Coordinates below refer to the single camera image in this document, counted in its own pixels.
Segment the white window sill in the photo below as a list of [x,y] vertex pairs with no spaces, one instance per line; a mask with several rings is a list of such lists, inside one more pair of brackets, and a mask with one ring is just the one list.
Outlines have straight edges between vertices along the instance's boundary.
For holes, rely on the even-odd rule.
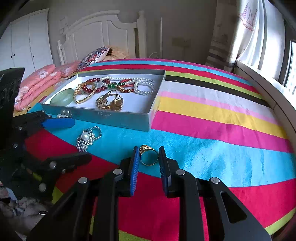
[[291,142],[295,143],[295,99],[278,81],[250,65],[236,62],[237,74],[243,74],[273,109]]

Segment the white shallow jewelry box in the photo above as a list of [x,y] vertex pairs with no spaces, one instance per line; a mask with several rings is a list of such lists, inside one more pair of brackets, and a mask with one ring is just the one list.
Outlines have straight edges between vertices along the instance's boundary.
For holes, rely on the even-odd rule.
[[160,104],[165,71],[99,70],[67,78],[42,101],[50,114],[148,132]]

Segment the white patterned curtain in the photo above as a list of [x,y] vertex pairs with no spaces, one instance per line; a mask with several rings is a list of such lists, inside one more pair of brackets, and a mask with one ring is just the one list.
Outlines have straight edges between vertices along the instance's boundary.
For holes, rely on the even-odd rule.
[[284,51],[284,18],[270,1],[217,1],[206,65],[233,72],[240,61],[278,80]]

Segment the white bed headboard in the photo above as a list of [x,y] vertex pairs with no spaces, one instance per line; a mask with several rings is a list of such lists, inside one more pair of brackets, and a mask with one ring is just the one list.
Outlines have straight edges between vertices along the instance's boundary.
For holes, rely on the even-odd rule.
[[115,46],[131,58],[147,57],[147,24],[144,11],[138,12],[136,22],[123,23],[120,11],[100,11],[81,18],[64,32],[65,42],[57,42],[60,63],[83,59],[103,46]]

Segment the pink folded quilt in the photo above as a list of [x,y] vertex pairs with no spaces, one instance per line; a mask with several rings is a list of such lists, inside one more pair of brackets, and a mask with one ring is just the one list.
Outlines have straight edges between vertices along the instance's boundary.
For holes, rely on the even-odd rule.
[[74,73],[79,63],[80,61],[74,61],[70,64],[61,65],[60,67],[50,64],[33,72],[20,84],[18,95],[15,98],[15,110],[22,111],[25,109],[44,90],[60,82],[61,78]]

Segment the gold bangle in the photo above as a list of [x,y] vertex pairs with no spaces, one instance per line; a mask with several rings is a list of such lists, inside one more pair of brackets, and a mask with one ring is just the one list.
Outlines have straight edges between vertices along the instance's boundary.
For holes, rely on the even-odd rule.
[[96,92],[96,84],[92,81],[86,81],[78,84],[74,90],[73,100],[76,104],[81,104],[89,100]]

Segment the green jade bangle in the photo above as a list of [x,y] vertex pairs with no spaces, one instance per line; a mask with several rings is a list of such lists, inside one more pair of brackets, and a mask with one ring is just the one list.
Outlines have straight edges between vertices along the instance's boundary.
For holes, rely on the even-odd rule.
[[74,90],[71,88],[58,92],[51,100],[51,105],[67,106],[73,101]]

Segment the silver pearl brooch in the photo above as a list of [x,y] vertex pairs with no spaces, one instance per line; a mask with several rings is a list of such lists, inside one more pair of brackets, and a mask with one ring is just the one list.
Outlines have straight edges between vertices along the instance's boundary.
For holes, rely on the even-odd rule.
[[84,129],[76,140],[76,148],[79,153],[86,153],[88,147],[93,145],[96,140],[99,140],[102,136],[101,128],[94,126],[88,129]]

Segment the white wardrobe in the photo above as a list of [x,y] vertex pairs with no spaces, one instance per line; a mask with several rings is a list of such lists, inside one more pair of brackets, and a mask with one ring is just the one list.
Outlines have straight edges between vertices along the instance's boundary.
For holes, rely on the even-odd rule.
[[48,11],[35,11],[8,25],[1,37],[1,70],[24,68],[25,79],[36,70],[53,64]]

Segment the pearl earrings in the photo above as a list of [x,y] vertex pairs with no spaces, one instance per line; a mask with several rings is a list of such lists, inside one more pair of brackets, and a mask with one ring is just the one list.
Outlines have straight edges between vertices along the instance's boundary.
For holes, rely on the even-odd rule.
[[57,114],[56,117],[57,118],[71,118],[72,117],[72,113],[68,109],[62,109],[62,111],[60,111],[60,113]]

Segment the round patterned cushion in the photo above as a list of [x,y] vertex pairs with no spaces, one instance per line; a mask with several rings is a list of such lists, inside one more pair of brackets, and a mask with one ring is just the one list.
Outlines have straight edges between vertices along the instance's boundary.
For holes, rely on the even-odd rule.
[[101,62],[104,60],[104,58],[107,56],[109,53],[109,48],[108,47],[100,47],[93,52],[87,54],[81,62],[77,66],[77,71],[81,71],[85,68],[87,68],[89,65],[92,65],[97,62]]

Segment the window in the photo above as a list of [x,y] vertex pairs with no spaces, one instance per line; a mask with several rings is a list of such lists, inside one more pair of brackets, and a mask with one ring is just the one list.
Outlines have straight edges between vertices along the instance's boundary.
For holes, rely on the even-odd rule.
[[295,96],[295,30],[284,20],[285,48],[278,82]]

